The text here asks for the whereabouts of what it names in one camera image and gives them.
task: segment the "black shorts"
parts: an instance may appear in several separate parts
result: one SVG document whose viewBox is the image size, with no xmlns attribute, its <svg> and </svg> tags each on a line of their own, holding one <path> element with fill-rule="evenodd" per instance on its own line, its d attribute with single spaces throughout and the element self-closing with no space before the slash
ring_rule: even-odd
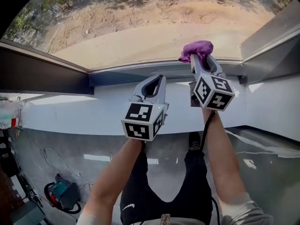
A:
<svg viewBox="0 0 300 225">
<path fill-rule="evenodd" d="M 184 159 L 186 176 L 182 187 L 171 202 L 162 201 L 149 187 L 147 157 L 141 152 L 130 178 L 123 189 L 120 211 L 124 225 L 161 218 L 193 218 L 210 224 L 211 190 L 206 179 L 206 165 L 201 151 L 189 151 Z"/>
</svg>

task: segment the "gray floor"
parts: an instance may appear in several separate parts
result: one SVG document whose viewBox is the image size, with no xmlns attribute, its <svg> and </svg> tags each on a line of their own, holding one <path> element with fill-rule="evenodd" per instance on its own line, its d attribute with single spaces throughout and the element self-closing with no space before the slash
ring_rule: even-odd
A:
<svg viewBox="0 0 300 225">
<path fill-rule="evenodd" d="M 247 127 L 229 130 L 264 146 L 300 148 L 296 142 L 260 130 Z M 263 151 L 232 135 L 229 138 L 236 152 Z M 108 161 L 87 160 L 84 154 L 103 156 L 103 160 L 109 160 L 125 140 L 122 136 L 72 135 L 26 129 L 14 139 L 13 148 L 18 163 L 38 195 L 44 196 L 44 186 L 53 182 L 56 173 L 60 173 L 64 178 L 77 182 L 84 205 L 89 195 L 87 182 L 73 176 L 53 150 L 46 150 L 45 160 L 36 145 L 39 148 L 55 148 L 76 176 L 94 182 Z M 158 135 L 154 142 L 147 145 L 149 185 L 166 202 L 174 199 L 183 183 L 187 149 L 188 134 Z M 250 196 L 266 213 L 274 216 L 275 224 L 293 225 L 299 222 L 300 158 L 244 153 L 238 154 L 238 158 L 241 176 Z M 209 164 L 207 179 L 216 198 Z M 75 219 L 68 214 L 52 208 L 45 200 L 42 203 L 46 216 L 53 224 L 75 224 Z M 120 224 L 119 209 L 118 199 L 113 211 L 115 224 Z M 215 211 L 211 224 L 217 224 Z"/>
</svg>

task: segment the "purple cloth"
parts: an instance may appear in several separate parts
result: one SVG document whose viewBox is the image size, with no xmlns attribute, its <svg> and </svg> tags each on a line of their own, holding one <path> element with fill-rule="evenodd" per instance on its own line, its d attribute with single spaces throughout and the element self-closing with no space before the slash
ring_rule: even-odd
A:
<svg viewBox="0 0 300 225">
<path fill-rule="evenodd" d="M 178 59 L 180 62 L 190 63 L 191 54 L 198 54 L 202 64 L 206 64 L 206 56 L 212 53 L 214 45 L 210 41 L 202 40 L 187 44 L 183 47 L 181 57 Z"/>
</svg>

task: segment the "window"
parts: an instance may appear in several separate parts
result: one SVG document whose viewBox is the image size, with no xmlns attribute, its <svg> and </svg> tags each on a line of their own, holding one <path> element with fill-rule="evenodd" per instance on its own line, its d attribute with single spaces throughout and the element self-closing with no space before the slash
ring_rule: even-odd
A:
<svg viewBox="0 0 300 225">
<path fill-rule="evenodd" d="M 292 0 L 31 0 L 5 39 L 88 69 L 177 60 L 210 40 L 240 60 L 240 44 Z"/>
</svg>

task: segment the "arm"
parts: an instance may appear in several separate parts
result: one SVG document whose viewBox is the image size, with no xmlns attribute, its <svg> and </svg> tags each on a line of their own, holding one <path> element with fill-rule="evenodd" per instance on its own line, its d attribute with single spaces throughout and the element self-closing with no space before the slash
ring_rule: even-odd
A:
<svg viewBox="0 0 300 225">
<path fill-rule="evenodd" d="M 141 148 L 141 141 L 127 140 L 93 185 L 83 214 L 97 216 L 101 224 L 112 223 L 113 206 L 129 179 Z"/>
<path fill-rule="evenodd" d="M 202 112 L 205 123 L 211 110 L 203 109 Z M 211 172 L 223 207 L 224 203 L 230 203 L 236 195 L 245 193 L 246 189 L 240 178 L 239 162 L 218 113 L 210 122 L 206 139 Z"/>
</svg>

